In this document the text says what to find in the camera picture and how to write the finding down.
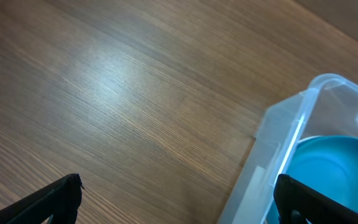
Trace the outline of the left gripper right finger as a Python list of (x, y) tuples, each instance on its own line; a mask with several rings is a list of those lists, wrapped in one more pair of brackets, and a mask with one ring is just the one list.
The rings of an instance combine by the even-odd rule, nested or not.
[(286, 174), (278, 176), (273, 197), (280, 224), (358, 224), (358, 213)]

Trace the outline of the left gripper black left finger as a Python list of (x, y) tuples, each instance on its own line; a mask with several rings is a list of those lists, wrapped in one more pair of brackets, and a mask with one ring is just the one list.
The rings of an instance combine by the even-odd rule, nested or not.
[(79, 174), (68, 174), (0, 210), (0, 224), (75, 224), (83, 185)]

